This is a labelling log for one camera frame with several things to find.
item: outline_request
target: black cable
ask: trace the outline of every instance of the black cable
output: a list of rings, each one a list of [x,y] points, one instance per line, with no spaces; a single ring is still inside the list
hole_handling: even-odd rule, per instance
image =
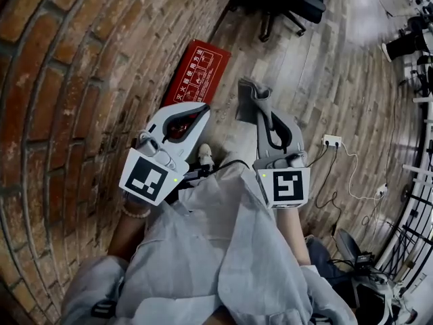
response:
[[[229,166],[231,166],[232,164],[235,164],[235,163],[244,164],[245,166],[247,166],[248,168],[250,168],[246,164],[245,161],[237,159],[237,160],[232,160],[232,161],[228,162],[227,164],[224,164],[224,165],[220,166],[219,168],[217,168],[217,169],[213,170],[212,172],[210,172],[209,175],[213,175],[215,172],[218,172],[218,171],[220,171],[222,169],[225,169],[226,167],[229,167]]]
[[[315,199],[315,201],[314,201],[314,205],[315,205],[316,208],[318,208],[318,209],[323,209],[327,204],[332,203],[332,205],[340,211],[340,213],[338,214],[338,218],[337,218],[335,224],[333,224],[333,226],[332,226],[332,236],[334,236],[334,234],[335,234],[335,232],[336,232],[338,222],[340,221],[341,215],[342,215],[342,213],[343,213],[343,210],[342,210],[339,206],[337,206],[336,203],[335,203],[335,199],[337,199],[338,193],[337,193],[337,191],[335,191],[335,192],[332,194],[332,197],[331,197],[328,201],[326,201],[324,204],[322,204],[322,205],[319,205],[319,204],[317,203],[317,201],[318,201],[318,199],[319,199],[320,193],[321,193],[322,190],[323,190],[323,187],[325,187],[325,184],[326,184],[326,181],[327,181],[329,175],[331,174],[332,167],[333,167],[333,165],[335,164],[335,161],[337,160],[337,152],[338,152],[338,147],[336,147],[336,155],[334,156],[334,159],[333,159],[332,162],[331,162],[331,166],[329,167],[329,171],[327,172],[327,175],[326,175],[326,177],[325,177],[325,181],[322,183],[322,185],[321,185],[321,187],[320,187],[320,189],[319,189],[319,192],[317,193],[316,199]]]
[[[392,127],[392,133],[391,133],[391,140],[390,140],[390,146],[388,148],[388,155],[386,157],[386,170],[385,170],[385,180],[386,180],[386,186],[388,187],[388,164],[389,164],[389,160],[390,160],[390,155],[391,155],[391,147],[392,147],[392,140],[394,139],[394,132],[395,132],[395,126],[396,126],[396,122],[395,122],[395,106],[396,106],[397,100],[394,100],[394,108],[393,108],[393,121],[394,121],[394,126]]]
[[[350,260],[331,259],[328,261],[328,263],[333,263],[334,265],[336,263],[343,263],[343,264],[348,265],[351,268],[355,269],[355,265],[353,265],[353,262]]]
[[[322,149],[320,150],[320,153],[319,153],[319,157],[316,158],[316,159],[315,159],[312,163],[310,163],[307,167],[310,167],[310,166],[313,165],[315,162],[317,162],[317,161],[319,161],[320,159],[322,159],[322,156],[324,156],[324,155],[326,154],[326,152],[327,152],[327,148],[328,148],[328,146],[326,146],[325,151],[322,153],[324,147],[325,147],[325,146],[322,146]]]
[[[363,236],[362,239],[361,239],[361,243],[364,241],[365,237],[367,236],[367,231],[368,231],[368,227],[369,227],[369,224],[370,224],[371,218],[373,217],[373,214],[375,213],[377,207],[379,206],[379,204],[380,204],[380,202],[381,202],[382,200],[383,200],[383,197],[381,197],[381,198],[379,199],[378,203],[375,204],[375,206],[374,206],[374,208],[373,208],[373,210],[372,210],[372,212],[371,212],[371,215],[365,215],[364,218],[363,218],[363,220],[361,221],[361,225],[362,225],[362,226],[365,226],[364,236]]]

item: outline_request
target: power outlet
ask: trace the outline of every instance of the power outlet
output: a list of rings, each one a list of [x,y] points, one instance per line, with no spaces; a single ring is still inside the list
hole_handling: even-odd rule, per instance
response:
[[[387,191],[388,191],[388,187],[386,186],[386,183],[384,183],[376,190],[375,197],[383,196],[386,194]]]
[[[341,147],[341,137],[333,135],[323,135],[322,142],[325,146]]]

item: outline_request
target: beaded bracelet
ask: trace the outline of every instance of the beaded bracelet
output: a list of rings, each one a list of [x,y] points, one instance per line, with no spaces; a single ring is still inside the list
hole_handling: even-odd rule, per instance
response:
[[[148,209],[144,214],[132,214],[124,206],[120,206],[120,211],[125,215],[127,215],[128,217],[136,218],[136,219],[145,219],[150,214],[150,209]]]

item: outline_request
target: floor plank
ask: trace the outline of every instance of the floor plank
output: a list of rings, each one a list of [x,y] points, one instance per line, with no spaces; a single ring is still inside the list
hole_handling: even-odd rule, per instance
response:
[[[398,87],[407,73],[405,66],[410,66],[415,56],[389,64],[378,45],[397,35],[413,7],[405,0],[325,2],[322,22],[305,22],[303,37],[296,36],[296,27],[289,20],[279,17],[267,43],[258,40],[259,13],[245,16],[239,9],[225,16],[212,43],[231,51],[232,58],[212,102],[206,139],[217,160],[230,151],[250,164],[255,160],[255,127],[235,119],[237,80],[247,76],[272,87],[273,106],[296,117],[309,160],[319,155],[324,133],[342,136],[349,152],[359,156],[351,188],[357,196],[373,196],[386,182],[390,151],[389,192],[377,226],[373,219],[367,224],[374,211],[373,201],[348,194],[355,159],[343,148],[338,150],[319,199],[324,203],[337,191],[335,202],[343,209],[338,227],[348,230],[362,249],[367,249],[374,235],[371,248],[376,253],[390,234],[387,223],[394,224],[403,210],[400,193],[411,175],[402,164],[415,162],[421,129],[421,111],[411,101],[413,88]],[[387,17],[381,3],[393,18]],[[318,209],[314,202],[334,152],[330,150],[313,165],[310,200],[300,212],[305,231],[321,237],[333,254],[336,248],[330,234],[339,210],[331,204]]]

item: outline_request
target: office chair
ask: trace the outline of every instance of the office chair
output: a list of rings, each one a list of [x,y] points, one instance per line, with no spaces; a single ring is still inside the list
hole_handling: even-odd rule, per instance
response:
[[[296,34],[301,37],[305,33],[306,28],[293,13],[310,22],[318,24],[326,10],[323,0],[231,0],[229,6],[233,10],[239,5],[245,6],[247,12],[256,9],[260,9],[263,12],[263,21],[259,37],[262,42],[269,40],[276,16],[283,14],[293,21],[300,29]]]
[[[421,86],[413,91],[414,94],[420,94],[423,98],[428,97],[430,93],[433,93],[433,68],[431,66],[425,67],[423,65],[429,64],[433,64],[433,56],[420,56],[417,60],[417,67],[420,67],[420,71],[412,70],[411,78],[403,79],[398,84],[398,86],[400,87],[401,85],[407,83],[409,80],[418,78]]]

